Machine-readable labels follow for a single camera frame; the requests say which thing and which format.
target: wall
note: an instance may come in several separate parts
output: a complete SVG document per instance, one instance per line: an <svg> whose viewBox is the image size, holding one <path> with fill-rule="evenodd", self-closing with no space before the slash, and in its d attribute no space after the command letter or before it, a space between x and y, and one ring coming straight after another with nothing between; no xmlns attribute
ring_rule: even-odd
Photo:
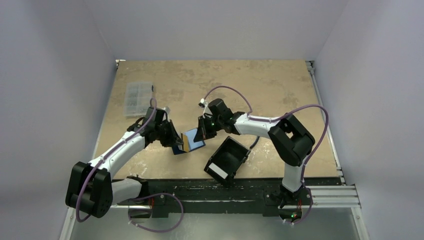
<svg viewBox="0 0 424 240"><path fill-rule="evenodd" d="M371 239L423 239L424 1L351 0L316 59Z"/></svg>
<svg viewBox="0 0 424 240"><path fill-rule="evenodd" d="M115 61L83 0L0 1L1 239L58 239Z"/></svg>
<svg viewBox="0 0 424 240"><path fill-rule="evenodd" d="M117 59L314 60L347 0L86 0Z"/></svg>

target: black bin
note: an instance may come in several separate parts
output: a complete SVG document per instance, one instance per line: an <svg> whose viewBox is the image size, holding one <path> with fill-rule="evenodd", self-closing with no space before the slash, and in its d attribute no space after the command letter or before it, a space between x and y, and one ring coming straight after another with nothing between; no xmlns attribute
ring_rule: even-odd
<svg viewBox="0 0 424 240"><path fill-rule="evenodd" d="M209 158L204 171L222 185L229 185L249 153L247 147L228 136Z"/></svg>

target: transparent storage container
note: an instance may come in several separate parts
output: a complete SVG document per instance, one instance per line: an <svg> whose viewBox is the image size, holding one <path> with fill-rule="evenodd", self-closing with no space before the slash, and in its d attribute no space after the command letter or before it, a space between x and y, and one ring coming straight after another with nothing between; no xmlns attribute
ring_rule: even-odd
<svg viewBox="0 0 424 240"><path fill-rule="evenodd" d="M128 83L123 101L123 115L126 117L145 116L150 107L152 93L153 84L150 81Z"/></svg>

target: wood surface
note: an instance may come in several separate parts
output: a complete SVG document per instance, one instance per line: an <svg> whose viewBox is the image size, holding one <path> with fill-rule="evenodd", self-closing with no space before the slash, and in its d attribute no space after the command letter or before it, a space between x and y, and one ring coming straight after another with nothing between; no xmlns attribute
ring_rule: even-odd
<svg viewBox="0 0 424 240"><path fill-rule="evenodd" d="M297 107L318 103L303 60L121 61L99 134L96 157L116 143L137 119L125 117L123 105L127 83L138 81L153 82L157 105L170 107L169 117L178 132L198 126L197 119L202 114L198 106L200 99L219 85L239 90L249 100L255 116L277 117ZM215 98L223 99L233 112L249 110L244 100L229 89L219 88L207 100ZM324 128L320 110L308 108L295 115L318 140ZM211 178L204 167L227 136L219 131L218 136L206 141L206 146L180 155L173 155L171 148L154 142L128 161L114 178L129 175L144 179ZM250 135L231 136L247 147L255 140L255 136ZM283 176L284 162L272 142L265 138L259 140L236 174L236 178ZM327 138L307 165L305 176L338 176Z"/></svg>

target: wooden table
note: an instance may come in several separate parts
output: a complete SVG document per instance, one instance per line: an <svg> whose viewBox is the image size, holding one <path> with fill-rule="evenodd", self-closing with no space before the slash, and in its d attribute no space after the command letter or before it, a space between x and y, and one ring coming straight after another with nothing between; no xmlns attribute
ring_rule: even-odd
<svg viewBox="0 0 424 240"><path fill-rule="evenodd" d="M318 103L311 77L303 60L184 60L184 61L121 61L104 116L96 149L96 157L104 153L124 134L136 118L123 115L127 83L153 82L157 106L171 109L178 132L197 128L202 109L199 100L212 87L227 85L239 90L250 102L253 115L277 117L306 105ZM212 92L208 100L221 98L233 112L247 112L243 99L229 89ZM308 108L295 114L318 140L324 128L320 110ZM139 175L144 179L211 178L203 171L210 156L228 136L206 141L206 146L190 153L173 155L171 148L159 142L150 144L136 154L116 174L115 179ZM255 136L231 135L245 146ZM236 178L283 177L284 162L272 142L261 138L246 163L238 169ZM325 139L310 160L306 177L338 176L329 141Z"/></svg>

